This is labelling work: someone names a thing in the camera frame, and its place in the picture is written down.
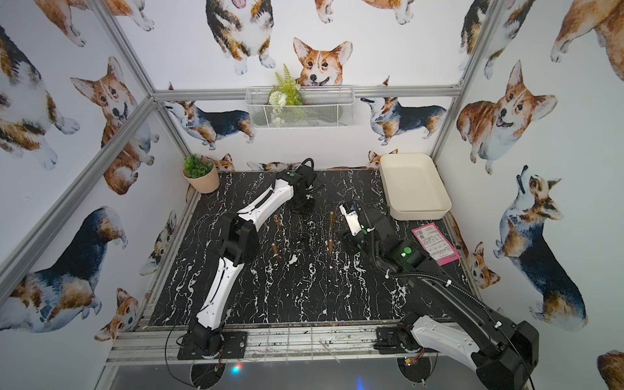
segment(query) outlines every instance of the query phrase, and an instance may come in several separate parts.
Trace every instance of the corgi ear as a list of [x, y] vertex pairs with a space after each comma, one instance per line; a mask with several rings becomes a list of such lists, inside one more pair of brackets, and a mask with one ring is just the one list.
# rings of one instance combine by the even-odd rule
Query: corgi ear
[[349, 41], [343, 42], [340, 44], [340, 46], [333, 49], [331, 52], [336, 54], [336, 56], [338, 57], [338, 62], [340, 62], [341, 65], [344, 65], [349, 57], [351, 57], [351, 53], [353, 52], [353, 44]]
[[120, 83], [124, 83], [124, 74], [121, 71], [121, 65], [119, 65], [119, 61], [115, 57], [109, 57], [109, 70], [108, 76], [115, 77]]
[[535, 96], [536, 106], [533, 109], [533, 120], [544, 118], [550, 114], [557, 106], [557, 97], [554, 95]]
[[74, 84], [74, 87], [76, 87], [76, 89], [87, 99], [91, 100], [95, 104], [99, 104], [95, 98], [95, 83], [90, 80], [77, 79], [75, 77], [72, 77], [71, 81]]
[[509, 75], [509, 81], [507, 83], [507, 90], [510, 90], [517, 85], [523, 84], [524, 78], [522, 77], [522, 63], [520, 60], [515, 63], [514, 68], [511, 70], [511, 75]]
[[110, 323], [107, 323], [106, 326], [100, 329], [100, 331], [96, 333], [93, 338], [98, 341], [106, 341], [112, 339], [113, 336], [110, 333]]
[[546, 199], [540, 211], [543, 216], [551, 220], [558, 221], [563, 219], [563, 214], [559, 211], [559, 206], [557, 206], [555, 201], [551, 198]]
[[474, 249], [474, 254], [483, 256], [483, 241], [477, 244], [477, 247]]
[[117, 307], [119, 307], [126, 300], [126, 298], [130, 298], [130, 294], [128, 294], [128, 292], [126, 292], [123, 288], [118, 288], [117, 289]]
[[266, 164], [263, 164], [263, 163], [260, 163], [260, 162], [248, 161], [247, 162], [247, 166], [250, 167], [251, 170], [254, 170], [254, 171], [266, 170]]
[[301, 63], [301, 65], [304, 65], [306, 58], [313, 49], [303, 43], [299, 38], [293, 38], [293, 47], [295, 48], [295, 53], [297, 54], [297, 57], [299, 57], [299, 62]]
[[490, 269], [488, 269], [487, 272], [490, 274], [490, 286], [495, 285], [496, 283], [500, 282], [499, 274], [497, 274], [496, 272], [493, 272]]
[[549, 180], [549, 181], [548, 181], [548, 189], [550, 190], [552, 187], [554, 187], [554, 186], [555, 186], [555, 184], [559, 183], [560, 181], [561, 181], [561, 179], [560, 179], [560, 178], [556, 178], [556, 179], [553, 179], [553, 180]]

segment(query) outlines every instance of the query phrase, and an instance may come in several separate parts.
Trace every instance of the corgi illustration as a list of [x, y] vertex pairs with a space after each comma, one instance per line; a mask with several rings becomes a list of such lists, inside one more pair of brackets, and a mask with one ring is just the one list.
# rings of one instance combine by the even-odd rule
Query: corgi illustration
[[457, 242], [455, 243], [456, 247], [461, 252], [461, 256], [466, 259], [466, 263], [470, 266], [470, 275], [475, 284], [483, 290], [484, 288], [500, 282], [500, 276], [496, 272], [490, 270], [485, 264], [483, 242], [477, 244], [477, 248], [475, 248], [474, 252], [469, 252], [464, 238], [462, 237], [462, 233], [459, 231], [459, 226], [457, 225], [457, 221], [455, 221], [455, 217], [453, 217], [453, 214], [450, 212], [448, 216], [450, 221], [449, 228], [455, 233], [455, 237], [457, 238]]
[[145, 276], [156, 272], [158, 264], [160, 264], [160, 259], [162, 259], [162, 255], [165, 253], [165, 250], [167, 250], [169, 242], [171, 241], [176, 222], [177, 217], [175, 215], [175, 210], [171, 210], [171, 212], [169, 213], [169, 219], [167, 220], [167, 224], [158, 235], [158, 238], [154, 243], [154, 250], [152, 251], [152, 254], [147, 258], [147, 263], [140, 272], [141, 275]]
[[503, 15], [504, 22], [500, 25], [498, 30], [496, 30], [494, 39], [488, 48], [486, 56], [488, 61], [485, 63], [484, 69], [486, 79], [489, 80], [492, 78], [494, 74], [494, 62], [518, 34], [534, 2], [535, 0], [506, 0], [506, 8]]
[[113, 319], [93, 337], [98, 341], [116, 339], [120, 332], [132, 329], [138, 323], [139, 301], [123, 288], [117, 289], [117, 312]]
[[226, 58], [234, 58], [236, 74], [247, 73], [247, 57], [274, 68], [269, 57], [273, 30], [271, 0], [207, 0], [206, 16], [215, 40]]
[[303, 65], [301, 77], [297, 79], [299, 85], [313, 87], [343, 83], [343, 66], [353, 52], [351, 42], [343, 42], [332, 51], [319, 51], [294, 38], [293, 47]]
[[470, 142], [470, 160], [486, 160], [485, 170], [492, 174], [492, 163], [501, 158], [520, 139], [531, 121], [551, 113], [557, 105], [554, 95], [534, 96], [524, 85], [522, 65], [516, 62], [505, 95], [498, 101], [475, 102], [464, 107], [457, 118], [457, 129]]
[[607, 50], [615, 74], [624, 80], [624, 1], [574, 0], [561, 23], [561, 30], [550, 53], [553, 62], [560, 62], [570, 43], [591, 30], [596, 31], [598, 44]]
[[624, 353], [607, 352], [596, 359], [596, 364], [609, 390], [624, 390]]
[[516, 176], [518, 195], [500, 220], [500, 241], [496, 241], [494, 256], [508, 257], [544, 296], [543, 304], [538, 303], [541, 307], [530, 308], [535, 319], [578, 330], [588, 322], [583, 297], [542, 235], [546, 219], [563, 218], [549, 195], [559, 181], [532, 175], [524, 166]]
[[[330, 23], [333, 20], [331, 16], [334, 11], [331, 9], [331, 3], [334, 0], [314, 0], [316, 3], [316, 12], [323, 23]], [[366, 4], [370, 4], [375, 8], [392, 9], [394, 16], [399, 24], [408, 23], [414, 13], [410, 10], [414, 0], [364, 0]]]
[[50, 332], [67, 325], [78, 313], [82, 319], [98, 314], [95, 296], [102, 262], [110, 241], [128, 245], [121, 220], [103, 206], [84, 219], [61, 257], [45, 270], [28, 273], [0, 308], [0, 331], [20, 329]]
[[227, 112], [204, 112], [197, 108], [195, 101], [167, 102], [165, 108], [180, 122], [182, 128], [193, 138], [209, 145], [215, 150], [215, 142], [238, 132], [249, 136], [248, 144], [253, 142], [254, 133], [249, 113], [241, 110]]
[[[134, 96], [124, 84], [121, 66], [115, 57], [109, 57], [106, 76], [96, 81], [72, 77], [76, 89], [93, 103], [102, 107], [106, 118], [106, 126], [102, 135], [102, 147], [119, 131], [136, 108]], [[132, 140], [119, 153], [113, 164], [104, 173], [109, 188], [119, 195], [128, 192], [130, 186], [137, 181], [137, 170], [141, 163], [152, 165], [154, 156], [149, 155], [152, 142], [159, 139], [152, 134], [147, 123], [143, 124], [132, 137]]]
[[[390, 76], [383, 82], [388, 86]], [[446, 114], [446, 109], [439, 105], [428, 107], [403, 107], [398, 97], [363, 97], [360, 99], [371, 107], [371, 128], [380, 135], [379, 140], [387, 145], [395, 135], [408, 131], [425, 128], [423, 139], [428, 139], [435, 133]]]
[[47, 130], [54, 125], [63, 134], [73, 134], [80, 125], [61, 115], [41, 73], [2, 26], [0, 64], [0, 149], [15, 158], [28, 150], [45, 170], [54, 169], [58, 156], [46, 142]]
[[[145, 31], [154, 29], [154, 22], [145, 16], [145, 0], [105, 0], [115, 16], [129, 16], [138, 27]], [[54, 23], [66, 37], [77, 46], [84, 46], [85, 40], [72, 22], [71, 7], [85, 10], [89, 5], [85, 0], [35, 0], [50, 22]]]

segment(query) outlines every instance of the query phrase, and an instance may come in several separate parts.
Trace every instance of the potted plant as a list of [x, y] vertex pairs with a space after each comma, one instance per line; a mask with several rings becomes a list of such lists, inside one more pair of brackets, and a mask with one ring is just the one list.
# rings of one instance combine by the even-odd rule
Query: potted plant
[[219, 188], [219, 172], [208, 157], [190, 155], [184, 159], [184, 177], [200, 193], [210, 193]]

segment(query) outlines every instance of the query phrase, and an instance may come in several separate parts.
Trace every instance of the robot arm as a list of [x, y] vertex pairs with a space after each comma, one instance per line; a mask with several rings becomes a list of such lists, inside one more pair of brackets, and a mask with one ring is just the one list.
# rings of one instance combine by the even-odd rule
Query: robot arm
[[465, 364], [490, 390], [521, 390], [537, 365], [539, 334], [526, 321], [515, 324], [459, 286], [414, 240], [402, 240], [386, 216], [359, 200], [340, 206], [349, 230], [348, 253], [363, 252], [386, 278], [407, 278], [433, 298], [460, 327], [408, 313], [396, 339], [376, 345], [380, 353], [431, 348]]
[[258, 230], [287, 201], [291, 201], [295, 209], [308, 206], [313, 200], [308, 200], [307, 195], [316, 191], [308, 189], [315, 179], [314, 161], [308, 158], [296, 171], [278, 173], [275, 184], [249, 206], [239, 210], [237, 215], [222, 218], [224, 229], [217, 273], [202, 309], [188, 327], [192, 341], [206, 355], [213, 356], [221, 349], [224, 313], [230, 303], [228, 298], [233, 297], [232, 288], [245, 263], [253, 261], [258, 254]]

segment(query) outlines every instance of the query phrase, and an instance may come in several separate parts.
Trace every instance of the tricolor corgi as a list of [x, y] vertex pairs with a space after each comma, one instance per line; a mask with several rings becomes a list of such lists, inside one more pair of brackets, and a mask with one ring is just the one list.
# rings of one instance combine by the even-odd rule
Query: tricolor corgi
[[0, 308], [0, 331], [32, 333], [61, 329], [82, 313], [98, 314], [102, 302], [95, 296], [108, 242], [128, 244], [121, 219], [103, 206], [84, 219], [61, 257], [45, 270], [28, 273]]
[[570, 43], [596, 31], [598, 44], [607, 49], [615, 74], [624, 80], [624, 1], [574, 0], [561, 23], [561, 30], [552, 47], [550, 59], [560, 62]]
[[[388, 86], [390, 76], [383, 82]], [[387, 145], [395, 135], [425, 128], [423, 139], [431, 137], [442, 126], [446, 109], [439, 105], [428, 107], [403, 107], [398, 97], [363, 97], [360, 99], [371, 108], [371, 128]]]
[[535, 0], [506, 0], [503, 15], [505, 22], [496, 30], [487, 52], [488, 60], [485, 63], [484, 74], [488, 80], [494, 74], [494, 62], [518, 34], [534, 2]]
[[563, 218], [549, 195], [560, 180], [532, 175], [529, 167], [524, 166], [516, 176], [518, 195], [500, 220], [500, 241], [496, 241], [494, 256], [508, 257], [544, 296], [537, 309], [530, 308], [535, 319], [566, 330], [578, 330], [588, 322], [583, 296], [543, 236], [546, 219]]
[[[154, 22], [145, 16], [145, 0], [105, 0], [115, 16], [129, 16], [138, 27], [145, 31], [154, 29]], [[89, 5], [85, 0], [35, 0], [50, 22], [54, 23], [65, 36], [77, 46], [84, 46], [85, 40], [72, 22], [71, 7], [85, 10]]]
[[195, 101], [167, 102], [165, 108], [180, 122], [182, 128], [193, 138], [209, 145], [215, 150], [215, 142], [238, 132], [249, 136], [248, 144], [253, 142], [253, 128], [249, 113], [241, 110], [227, 112], [204, 112], [197, 108]]
[[607, 352], [596, 359], [596, 365], [609, 390], [624, 390], [624, 353]]
[[54, 169], [58, 156], [44, 137], [53, 125], [63, 134], [80, 129], [59, 112], [41, 73], [0, 26], [0, 149], [21, 158], [29, 150], [44, 169]]
[[[314, 0], [316, 3], [316, 12], [323, 23], [330, 23], [333, 20], [331, 16], [334, 11], [331, 9], [331, 3], [334, 0]], [[375, 8], [392, 9], [394, 16], [399, 24], [409, 22], [414, 13], [410, 10], [414, 0], [364, 0], [366, 4], [370, 4]]]
[[251, 56], [258, 56], [264, 67], [275, 67], [268, 54], [273, 30], [271, 0], [207, 0], [206, 16], [221, 50], [227, 58], [234, 58], [236, 74], [247, 73], [247, 57]]
[[167, 224], [158, 235], [158, 238], [154, 243], [154, 250], [152, 251], [152, 254], [147, 258], [147, 263], [140, 272], [141, 275], [149, 275], [156, 272], [156, 269], [160, 264], [160, 260], [162, 259], [162, 255], [165, 253], [165, 250], [167, 250], [169, 242], [171, 242], [171, 237], [173, 236], [173, 230], [175, 229], [176, 222], [177, 217], [175, 215], [175, 210], [171, 210], [171, 212], [169, 213], [169, 219], [167, 220]]

